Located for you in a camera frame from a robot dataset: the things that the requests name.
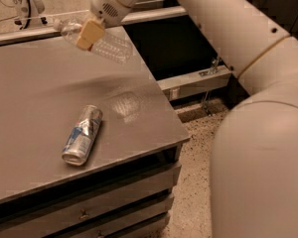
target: silver can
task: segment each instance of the silver can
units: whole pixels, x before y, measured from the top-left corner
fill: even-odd
[[[85,106],[65,145],[62,158],[75,166],[83,165],[96,138],[102,118],[99,108]]]

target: desk top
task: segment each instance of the desk top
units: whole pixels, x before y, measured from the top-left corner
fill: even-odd
[[[72,167],[61,153],[87,104],[103,121],[87,163]],[[188,140],[135,49],[120,65],[62,38],[0,48],[0,203]]]

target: energy drink can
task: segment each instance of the energy drink can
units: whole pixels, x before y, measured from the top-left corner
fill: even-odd
[[[65,145],[62,158],[71,165],[83,165],[96,138],[102,118],[99,108],[85,106]]]

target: can label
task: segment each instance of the can label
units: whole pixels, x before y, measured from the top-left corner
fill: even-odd
[[[62,158],[71,165],[80,166],[87,161],[97,135],[102,112],[95,106],[86,106],[63,149]]]

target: table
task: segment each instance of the table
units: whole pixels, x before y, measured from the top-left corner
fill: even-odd
[[[121,27],[107,30],[128,39]],[[62,149],[85,105],[87,163]],[[189,135],[133,50],[125,65],[48,38],[0,47],[0,237],[141,237],[163,228]]]

